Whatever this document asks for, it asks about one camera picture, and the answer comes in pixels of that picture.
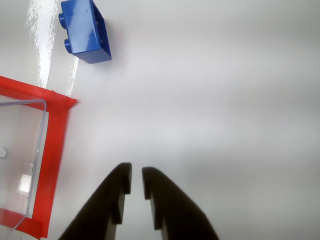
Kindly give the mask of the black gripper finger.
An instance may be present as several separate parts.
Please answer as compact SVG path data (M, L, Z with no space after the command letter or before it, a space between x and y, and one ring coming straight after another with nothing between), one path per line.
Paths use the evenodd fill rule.
M144 198L150 201L154 229L163 240L217 240L204 212L155 167L142 168Z
M114 240L122 224L125 195L131 193L132 164L117 165L71 221L61 240Z

